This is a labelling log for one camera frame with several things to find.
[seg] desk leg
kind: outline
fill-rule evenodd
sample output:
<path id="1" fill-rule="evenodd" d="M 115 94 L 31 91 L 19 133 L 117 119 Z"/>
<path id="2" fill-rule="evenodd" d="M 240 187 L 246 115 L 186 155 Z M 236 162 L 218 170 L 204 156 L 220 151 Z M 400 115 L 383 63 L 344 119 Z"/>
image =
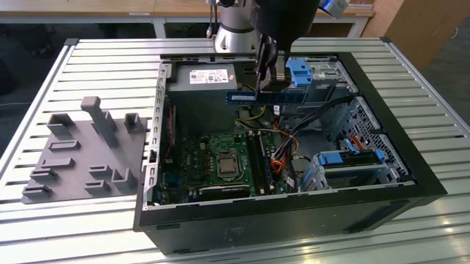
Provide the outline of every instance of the desk leg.
<path id="1" fill-rule="evenodd" d="M 153 23 L 156 38 L 165 39 L 167 38 L 167 33 L 164 32 L 165 18 L 153 18 L 152 23 Z"/>
<path id="2" fill-rule="evenodd" d="M 360 37 L 362 31 L 364 30 L 368 21 L 368 16 L 363 16 L 355 19 L 354 25 L 351 27 L 347 37 Z"/>

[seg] aluminum table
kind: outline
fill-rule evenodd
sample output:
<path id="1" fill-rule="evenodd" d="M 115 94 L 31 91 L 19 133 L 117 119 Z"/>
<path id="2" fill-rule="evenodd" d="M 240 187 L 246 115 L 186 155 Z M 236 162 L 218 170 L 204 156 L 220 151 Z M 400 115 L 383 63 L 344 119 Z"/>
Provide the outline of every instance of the aluminum table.
<path id="1" fill-rule="evenodd" d="M 135 196 L 21 204 L 51 114 L 67 112 L 73 120 L 88 119 L 80 112 L 81 98 L 99 96 L 113 118 L 137 112 L 151 119 L 159 55 L 214 52 L 206 39 L 80 40 L 61 49 L 0 160 L 0 263 L 469 261 L 469 126 L 391 43 L 378 38 L 303 38 L 292 51 L 352 53 L 447 189 L 446 197 L 370 232 L 169 256 L 131 229 Z"/>

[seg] power supply label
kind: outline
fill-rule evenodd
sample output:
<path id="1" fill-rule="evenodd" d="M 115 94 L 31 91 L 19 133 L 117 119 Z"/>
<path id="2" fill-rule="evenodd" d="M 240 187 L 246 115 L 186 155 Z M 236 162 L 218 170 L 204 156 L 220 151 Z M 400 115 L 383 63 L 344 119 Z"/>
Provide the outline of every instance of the power supply label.
<path id="1" fill-rule="evenodd" d="M 220 84 L 228 83 L 228 72 L 220 70 L 192 70 L 190 72 L 190 84 Z"/>

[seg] motherboard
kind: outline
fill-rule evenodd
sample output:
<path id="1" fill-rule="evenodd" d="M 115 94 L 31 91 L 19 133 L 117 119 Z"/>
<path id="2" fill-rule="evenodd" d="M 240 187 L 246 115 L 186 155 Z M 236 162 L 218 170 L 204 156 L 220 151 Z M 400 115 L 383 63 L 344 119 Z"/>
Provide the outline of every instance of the motherboard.
<path id="1" fill-rule="evenodd" d="M 178 154 L 178 167 L 167 170 L 163 191 L 168 203 L 250 197 L 286 190 L 284 182 L 255 173 L 259 155 L 251 150 L 252 137 L 262 138 L 266 156 L 275 151 L 271 132 L 260 135 L 223 134 L 200 137 L 183 137 Z"/>

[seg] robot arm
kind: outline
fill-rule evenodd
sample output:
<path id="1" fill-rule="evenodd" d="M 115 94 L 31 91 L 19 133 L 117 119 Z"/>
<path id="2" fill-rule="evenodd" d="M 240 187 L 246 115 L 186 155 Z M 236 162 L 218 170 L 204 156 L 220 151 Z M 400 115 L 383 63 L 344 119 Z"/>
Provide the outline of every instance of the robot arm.
<path id="1" fill-rule="evenodd" d="M 251 51 L 254 30 L 259 32 L 256 94 L 279 92 L 290 85 L 286 62 L 291 45 L 308 33 L 316 9 L 338 17 L 347 7 L 346 0 L 207 0 L 207 3 L 222 6 L 218 52 Z"/>

